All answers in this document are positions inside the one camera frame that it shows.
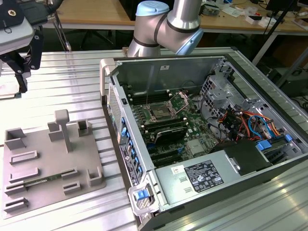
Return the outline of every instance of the blue connector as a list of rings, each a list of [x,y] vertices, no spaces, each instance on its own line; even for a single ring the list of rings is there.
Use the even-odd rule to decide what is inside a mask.
[[[271,144],[270,142],[268,142],[267,140],[265,141],[260,141],[256,147],[260,150],[260,151],[263,151],[264,149],[268,149],[271,147]]]
[[[125,136],[125,135],[126,135],[126,132],[127,132],[127,128],[123,128],[123,130],[122,130],[122,132],[121,132],[122,136]]]
[[[134,165],[138,165],[138,164],[139,164],[139,159],[138,157],[135,157]]]
[[[136,200],[137,201],[140,201],[140,200],[143,200],[143,199],[146,199],[146,198],[150,197],[149,192],[146,189],[138,191],[135,194],[135,196],[136,196]]]
[[[131,149],[131,158],[133,159],[133,158],[135,158],[135,156],[136,156],[135,149]]]
[[[142,167],[141,167],[141,166],[138,167],[138,173],[139,173],[139,174],[142,173]]]
[[[285,139],[288,141],[288,142],[291,142],[293,140],[293,138],[289,135],[289,134],[286,134],[285,135]]]

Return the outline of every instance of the ventilation grille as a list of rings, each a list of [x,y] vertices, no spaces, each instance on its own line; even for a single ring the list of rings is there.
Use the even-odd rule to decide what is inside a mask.
[[[121,110],[119,104],[116,100],[115,92],[113,88],[110,88],[109,91],[109,105],[112,111],[112,116],[116,124],[117,130],[121,130]]]
[[[216,116],[216,117],[220,117],[220,116],[223,116],[223,114],[216,110],[215,107],[214,107],[214,104],[213,104],[213,101],[211,101],[207,96],[207,92],[208,90],[212,90],[212,89],[215,89],[216,88],[216,85],[215,83],[211,80],[210,77],[207,78],[207,80],[205,81],[205,83],[203,84],[202,86],[202,94],[205,96],[205,102],[207,104],[207,106],[211,109],[211,112],[213,112],[213,116]]]

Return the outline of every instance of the table leg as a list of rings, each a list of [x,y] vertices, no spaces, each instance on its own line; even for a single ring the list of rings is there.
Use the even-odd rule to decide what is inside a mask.
[[[276,37],[277,37],[276,34],[272,34],[269,37],[269,39],[264,43],[263,47],[260,49],[260,51],[258,52],[258,54],[255,56],[255,58],[252,61],[254,65],[257,65],[259,63],[259,61],[264,56],[265,52],[268,50],[268,48],[273,43],[273,41],[276,39]]]

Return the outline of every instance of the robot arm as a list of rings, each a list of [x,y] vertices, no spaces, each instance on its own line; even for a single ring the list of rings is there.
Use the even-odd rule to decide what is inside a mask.
[[[175,0],[173,10],[159,1],[138,5],[134,38],[128,57],[159,56],[160,45],[177,55],[190,54],[199,43],[202,0]]]
[[[62,2],[58,0],[45,6],[35,0],[0,0],[0,60],[15,72],[21,93],[27,91],[26,78],[31,76],[30,71],[40,67],[44,41],[41,25]],[[28,45],[29,52],[21,57],[16,50]]]

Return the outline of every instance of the orange wire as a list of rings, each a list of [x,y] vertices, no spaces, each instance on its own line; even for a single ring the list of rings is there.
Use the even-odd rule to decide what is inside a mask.
[[[269,118],[267,118],[266,116],[264,116],[264,115],[262,115],[262,114],[256,114],[256,113],[247,112],[247,111],[244,111],[243,113],[248,114],[248,115],[253,115],[253,116],[256,116],[256,115],[257,115],[257,116],[263,117],[263,118],[265,118],[265,119],[267,119],[267,120],[270,120]],[[271,122],[271,124],[272,124],[272,128],[271,128],[271,129],[273,130],[274,134],[275,134],[276,136],[280,136],[280,133],[276,130],[274,123]]]
[[[245,126],[245,128],[246,128],[247,135],[248,135],[248,137],[250,137],[250,131],[249,131],[249,128],[248,128],[248,126],[247,126],[247,124],[246,124],[246,122],[245,122],[245,120],[244,120],[244,118],[243,118],[243,116],[242,116],[242,115],[241,115],[241,118],[242,118],[242,122],[244,123],[244,126]]]

